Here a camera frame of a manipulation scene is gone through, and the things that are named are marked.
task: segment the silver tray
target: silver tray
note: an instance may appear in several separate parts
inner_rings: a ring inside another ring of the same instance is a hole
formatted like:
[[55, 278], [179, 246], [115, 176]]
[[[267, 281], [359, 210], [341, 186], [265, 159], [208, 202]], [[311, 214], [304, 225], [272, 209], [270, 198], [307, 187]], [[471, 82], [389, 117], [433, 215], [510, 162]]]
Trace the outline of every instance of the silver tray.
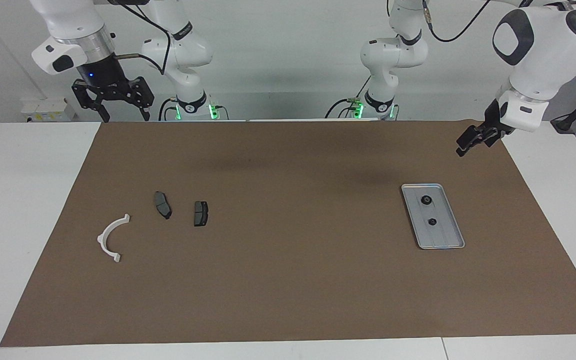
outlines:
[[404, 184], [401, 191], [419, 248], [461, 249], [466, 246], [443, 186]]

